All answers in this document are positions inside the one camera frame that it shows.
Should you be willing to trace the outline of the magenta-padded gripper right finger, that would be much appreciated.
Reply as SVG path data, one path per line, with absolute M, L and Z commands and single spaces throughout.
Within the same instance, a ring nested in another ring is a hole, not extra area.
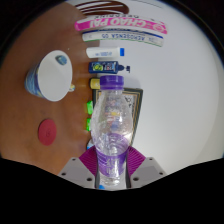
M 166 176 L 166 172 L 153 157 L 145 157 L 137 149 L 129 147 L 126 156 L 126 186 L 140 188 Z

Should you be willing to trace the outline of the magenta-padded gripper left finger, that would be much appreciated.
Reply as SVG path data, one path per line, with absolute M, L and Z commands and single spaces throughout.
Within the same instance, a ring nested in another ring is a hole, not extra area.
M 78 186 L 97 189 L 99 173 L 95 147 L 91 147 L 80 157 L 70 158 L 58 176 Z

